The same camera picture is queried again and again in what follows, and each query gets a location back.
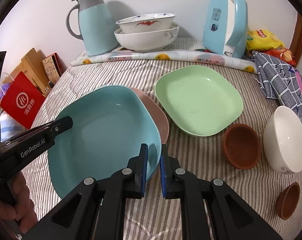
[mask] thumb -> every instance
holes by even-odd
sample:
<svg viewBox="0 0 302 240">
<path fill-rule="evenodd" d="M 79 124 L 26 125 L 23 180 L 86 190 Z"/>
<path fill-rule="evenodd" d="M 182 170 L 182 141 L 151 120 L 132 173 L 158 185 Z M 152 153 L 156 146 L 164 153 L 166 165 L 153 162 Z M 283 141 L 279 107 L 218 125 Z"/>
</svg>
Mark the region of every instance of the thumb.
<svg viewBox="0 0 302 240">
<path fill-rule="evenodd" d="M 0 200 L 0 218 L 4 220 L 13 220 L 15 215 L 14 207 Z"/>
</svg>

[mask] silver bolt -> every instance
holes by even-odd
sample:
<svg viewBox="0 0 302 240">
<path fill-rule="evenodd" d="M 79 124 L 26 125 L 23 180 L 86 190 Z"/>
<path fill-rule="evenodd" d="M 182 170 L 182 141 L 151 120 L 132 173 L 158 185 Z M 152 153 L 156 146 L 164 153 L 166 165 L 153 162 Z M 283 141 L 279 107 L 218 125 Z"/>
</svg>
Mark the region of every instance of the silver bolt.
<svg viewBox="0 0 302 240">
<path fill-rule="evenodd" d="M 125 168 L 125 169 L 122 170 L 122 173 L 123 173 L 124 175 L 129 175 L 129 174 L 132 173 L 132 170 L 131 170 L 130 168 Z"/>
<path fill-rule="evenodd" d="M 178 168 L 175 170 L 175 173 L 178 175 L 183 175 L 186 173 L 186 171 L 183 168 Z"/>
<path fill-rule="evenodd" d="M 91 185 L 94 182 L 94 179 L 86 178 L 86 179 L 84 179 L 83 182 L 84 182 L 85 185 Z"/>
<path fill-rule="evenodd" d="M 213 184 L 216 186 L 222 186 L 223 185 L 223 180 L 222 179 L 214 179 Z"/>
</svg>

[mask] small brown bowl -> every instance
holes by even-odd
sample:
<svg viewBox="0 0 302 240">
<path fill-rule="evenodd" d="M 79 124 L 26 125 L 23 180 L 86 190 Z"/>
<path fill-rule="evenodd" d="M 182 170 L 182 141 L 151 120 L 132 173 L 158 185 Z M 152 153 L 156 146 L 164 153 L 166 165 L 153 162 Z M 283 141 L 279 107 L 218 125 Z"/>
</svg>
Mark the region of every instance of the small brown bowl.
<svg viewBox="0 0 302 240">
<path fill-rule="evenodd" d="M 246 124 L 231 125 L 223 136 L 223 153 L 237 169 L 249 170 L 261 158 L 261 145 L 256 132 Z"/>
<path fill-rule="evenodd" d="M 276 213 L 278 216 L 287 220 L 294 213 L 300 198 L 299 183 L 293 182 L 284 191 L 281 192 L 276 202 Z"/>
</svg>

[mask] teal plate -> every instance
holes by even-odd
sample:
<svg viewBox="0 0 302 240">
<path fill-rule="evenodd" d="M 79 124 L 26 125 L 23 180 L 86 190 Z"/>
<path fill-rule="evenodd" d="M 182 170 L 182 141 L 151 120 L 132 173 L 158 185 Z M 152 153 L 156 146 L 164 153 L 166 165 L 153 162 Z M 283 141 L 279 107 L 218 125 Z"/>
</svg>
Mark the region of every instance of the teal plate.
<svg viewBox="0 0 302 240">
<path fill-rule="evenodd" d="M 64 198 L 87 177 L 110 177 L 126 168 L 148 145 L 147 180 L 154 173 L 161 153 L 159 131 L 149 112 L 129 88 L 106 86 L 73 102 L 56 120 L 70 116 L 73 127 L 55 139 L 48 150 L 53 187 Z"/>
<path fill-rule="evenodd" d="M 162 76 L 155 94 L 176 125 L 195 136 L 220 132 L 243 110 L 239 92 L 218 72 L 200 65 Z"/>
</svg>

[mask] book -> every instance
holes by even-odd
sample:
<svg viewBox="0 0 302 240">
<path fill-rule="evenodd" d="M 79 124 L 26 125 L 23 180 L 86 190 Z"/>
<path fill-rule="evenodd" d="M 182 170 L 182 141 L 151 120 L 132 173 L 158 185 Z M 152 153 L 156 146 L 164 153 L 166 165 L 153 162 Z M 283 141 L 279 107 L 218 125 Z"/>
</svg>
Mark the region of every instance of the book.
<svg viewBox="0 0 302 240">
<path fill-rule="evenodd" d="M 61 77 L 61 68 L 59 65 L 58 55 L 53 53 L 52 55 L 46 57 L 43 61 L 43 68 L 47 74 L 49 80 L 56 84 L 59 78 Z"/>
</svg>

